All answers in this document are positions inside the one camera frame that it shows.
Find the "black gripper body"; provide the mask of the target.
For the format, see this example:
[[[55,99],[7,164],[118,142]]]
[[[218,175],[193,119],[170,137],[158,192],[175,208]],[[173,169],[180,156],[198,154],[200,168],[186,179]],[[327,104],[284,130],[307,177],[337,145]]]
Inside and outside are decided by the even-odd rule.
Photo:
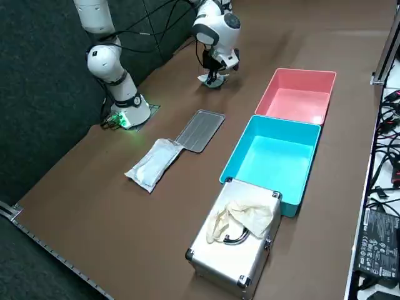
[[[226,67],[224,63],[221,63],[214,59],[211,56],[211,52],[207,49],[204,49],[202,52],[202,65],[204,69],[208,69],[210,71],[218,71]]]

